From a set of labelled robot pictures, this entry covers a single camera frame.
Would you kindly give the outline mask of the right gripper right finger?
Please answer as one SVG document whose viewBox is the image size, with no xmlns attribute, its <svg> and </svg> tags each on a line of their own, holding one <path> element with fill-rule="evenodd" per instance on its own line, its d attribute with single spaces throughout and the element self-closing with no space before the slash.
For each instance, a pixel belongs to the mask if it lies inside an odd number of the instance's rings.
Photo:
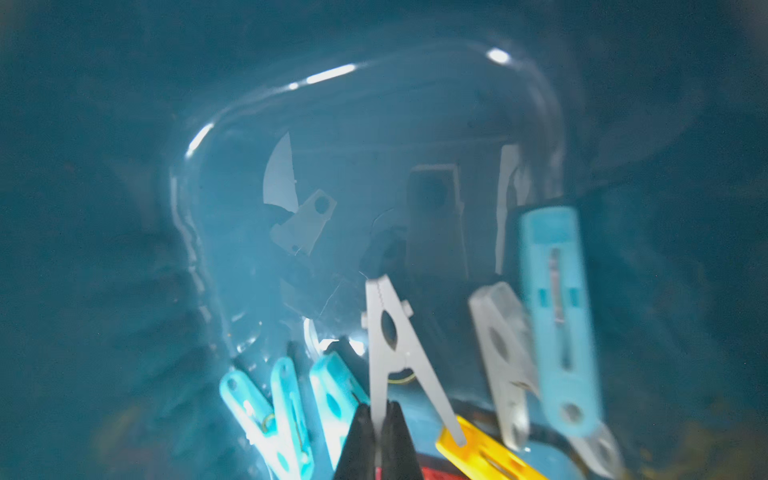
<svg viewBox="0 0 768 480">
<path fill-rule="evenodd" d="M 387 403 L 380 437 L 382 480 L 423 480 L 417 453 L 398 402 Z"/>
</svg>

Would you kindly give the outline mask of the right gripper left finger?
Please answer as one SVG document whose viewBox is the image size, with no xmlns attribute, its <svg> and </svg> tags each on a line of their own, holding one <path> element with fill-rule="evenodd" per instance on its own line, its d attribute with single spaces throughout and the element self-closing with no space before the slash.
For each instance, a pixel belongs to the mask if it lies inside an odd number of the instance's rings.
<svg viewBox="0 0 768 480">
<path fill-rule="evenodd" d="M 357 407 L 333 479 L 376 479 L 376 436 L 368 404 Z"/>
</svg>

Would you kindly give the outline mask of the teal clothespin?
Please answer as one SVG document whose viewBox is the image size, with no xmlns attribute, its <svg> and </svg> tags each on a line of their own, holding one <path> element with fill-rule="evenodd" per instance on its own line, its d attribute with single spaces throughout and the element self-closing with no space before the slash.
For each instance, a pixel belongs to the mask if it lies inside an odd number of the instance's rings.
<svg viewBox="0 0 768 480">
<path fill-rule="evenodd" d="M 330 468 L 336 469 L 358 406 L 370 398 L 336 352 L 312 365 L 309 383 Z M 267 399 L 246 373 L 232 370 L 220 380 L 219 393 L 276 478 L 311 479 L 316 473 L 315 455 L 293 360 L 276 361 L 270 386 L 272 398 Z"/>
<path fill-rule="evenodd" d="M 577 211 L 555 206 L 525 213 L 519 248 L 544 415 L 564 436 L 589 436 L 603 410 Z"/>
</svg>

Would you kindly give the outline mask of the teal plastic storage box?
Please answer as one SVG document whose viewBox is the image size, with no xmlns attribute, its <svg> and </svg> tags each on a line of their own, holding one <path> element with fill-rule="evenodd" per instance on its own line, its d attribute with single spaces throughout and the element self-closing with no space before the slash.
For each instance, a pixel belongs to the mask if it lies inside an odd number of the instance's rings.
<svg viewBox="0 0 768 480">
<path fill-rule="evenodd" d="M 619 479 L 767 475 L 763 1 L 5 1 L 1 475 L 278 479 L 219 393 L 369 391 L 388 276 L 502 444 L 469 297 L 577 211 Z M 527 394 L 520 459 L 591 472 Z"/>
</svg>

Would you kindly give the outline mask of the red clothespin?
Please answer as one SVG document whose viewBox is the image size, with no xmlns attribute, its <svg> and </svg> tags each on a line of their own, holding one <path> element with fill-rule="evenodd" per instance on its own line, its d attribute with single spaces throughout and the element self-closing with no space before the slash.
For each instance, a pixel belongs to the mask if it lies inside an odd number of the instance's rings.
<svg viewBox="0 0 768 480">
<path fill-rule="evenodd" d="M 382 461 L 381 465 L 375 468 L 374 478 L 461 480 L 466 479 L 466 476 L 445 460 L 415 455 Z"/>
</svg>

